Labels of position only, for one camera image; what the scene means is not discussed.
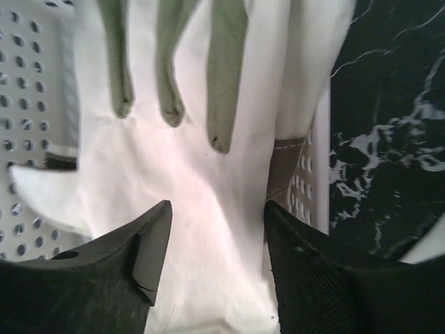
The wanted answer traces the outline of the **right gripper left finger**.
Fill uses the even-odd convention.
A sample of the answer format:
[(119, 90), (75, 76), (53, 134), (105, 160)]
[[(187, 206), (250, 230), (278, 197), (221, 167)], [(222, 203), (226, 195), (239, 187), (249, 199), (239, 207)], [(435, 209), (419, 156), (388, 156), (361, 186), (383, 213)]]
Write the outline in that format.
[(143, 333), (170, 237), (163, 200), (50, 260), (1, 261), (2, 333)]

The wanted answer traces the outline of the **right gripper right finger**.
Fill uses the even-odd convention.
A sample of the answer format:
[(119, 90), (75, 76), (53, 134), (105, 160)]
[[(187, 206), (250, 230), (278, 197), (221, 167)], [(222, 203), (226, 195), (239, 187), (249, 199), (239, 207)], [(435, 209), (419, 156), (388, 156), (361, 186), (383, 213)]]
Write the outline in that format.
[(264, 224), (282, 333), (443, 333), (444, 257), (382, 259), (299, 221), (274, 201)]

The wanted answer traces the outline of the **grey-palm glove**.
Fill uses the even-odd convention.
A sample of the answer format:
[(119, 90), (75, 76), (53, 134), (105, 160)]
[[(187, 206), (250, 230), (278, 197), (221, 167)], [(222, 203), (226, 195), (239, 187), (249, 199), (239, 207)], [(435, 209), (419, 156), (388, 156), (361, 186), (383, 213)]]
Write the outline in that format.
[(100, 237), (173, 219), (148, 333), (278, 333), (270, 160), (307, 135), (354, 1), (77, 1), (77, 169), (13, 166), (39, 215)]
[(296, 171), (304, 143), (304, 138), (275, 140), (269, 167), (267, 200), (274, 200), (282, 207), (288, 206), (291, 178)]

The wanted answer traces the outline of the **white perforated storage basket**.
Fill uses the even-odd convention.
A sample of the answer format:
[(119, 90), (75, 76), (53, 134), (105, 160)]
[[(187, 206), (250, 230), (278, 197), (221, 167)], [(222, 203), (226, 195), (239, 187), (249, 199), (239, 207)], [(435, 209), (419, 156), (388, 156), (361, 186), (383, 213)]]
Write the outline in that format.
[(1, 259), (51, 258), (84, 238), (29, 211), (8, 176), (41, 167), (49, 144), (77, 144), (72, 1), (1, 2)]

